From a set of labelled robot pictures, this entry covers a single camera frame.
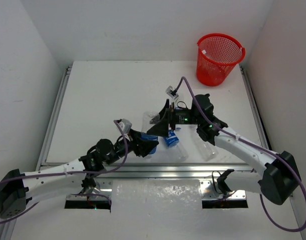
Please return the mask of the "blue label bottle Chinese text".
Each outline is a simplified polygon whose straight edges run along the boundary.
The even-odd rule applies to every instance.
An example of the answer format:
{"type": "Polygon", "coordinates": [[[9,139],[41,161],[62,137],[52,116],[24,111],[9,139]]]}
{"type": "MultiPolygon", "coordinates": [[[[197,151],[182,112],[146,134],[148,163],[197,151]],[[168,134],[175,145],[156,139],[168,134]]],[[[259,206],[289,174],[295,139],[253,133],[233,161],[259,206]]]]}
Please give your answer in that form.
{"type": "Polygon", "coordinates": [[[167,155],[171,162],[184,162],[188,158],[188,153],[181,144],[175,132],[169,130],[167,137],[163,137],[167,148],[167,155]]]}

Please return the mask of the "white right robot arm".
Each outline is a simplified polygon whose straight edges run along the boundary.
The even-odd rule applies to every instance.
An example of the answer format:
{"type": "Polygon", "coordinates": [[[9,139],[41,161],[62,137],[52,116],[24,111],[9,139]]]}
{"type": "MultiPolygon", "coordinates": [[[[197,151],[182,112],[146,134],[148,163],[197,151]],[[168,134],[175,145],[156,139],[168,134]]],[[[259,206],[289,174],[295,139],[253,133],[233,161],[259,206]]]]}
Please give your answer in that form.
{"type": "Polygon", "coordinates": [[[220,194],[244,190],[262,194],[272,203],[282,205],[299,185],[299,172],[292,154],[260,149],[259,145],[239,137],[213,110],[208,94],[196,95],[188,109],[177,109],[166,101],[160,113],[150,119],[147,134],[167,137],[177,125],[196,125],[203,141],[230,152],[255,170],[253,173],[226,170],[216,180],[220,194]]]}

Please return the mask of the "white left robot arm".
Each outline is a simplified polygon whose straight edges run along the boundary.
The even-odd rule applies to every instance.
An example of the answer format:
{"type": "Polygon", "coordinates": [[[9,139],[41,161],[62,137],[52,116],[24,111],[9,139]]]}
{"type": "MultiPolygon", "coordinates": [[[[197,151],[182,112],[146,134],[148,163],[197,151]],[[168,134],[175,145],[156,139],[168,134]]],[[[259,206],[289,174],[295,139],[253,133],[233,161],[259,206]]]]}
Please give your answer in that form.
{"type": "Polygon", "coordinates": [[[35,172],[9,171],[0,182],[0,218],[13,218],[25,211],[28,204],[69,195],[74,190],[90,194],[96,187],[94,178],[107,173],[106,166],[124,159],[133,152],[147,156],[159,142],[143,139],[141,133],[131,130],[115,143],[101,139],[86,153],[69,163],[35,172]]]}

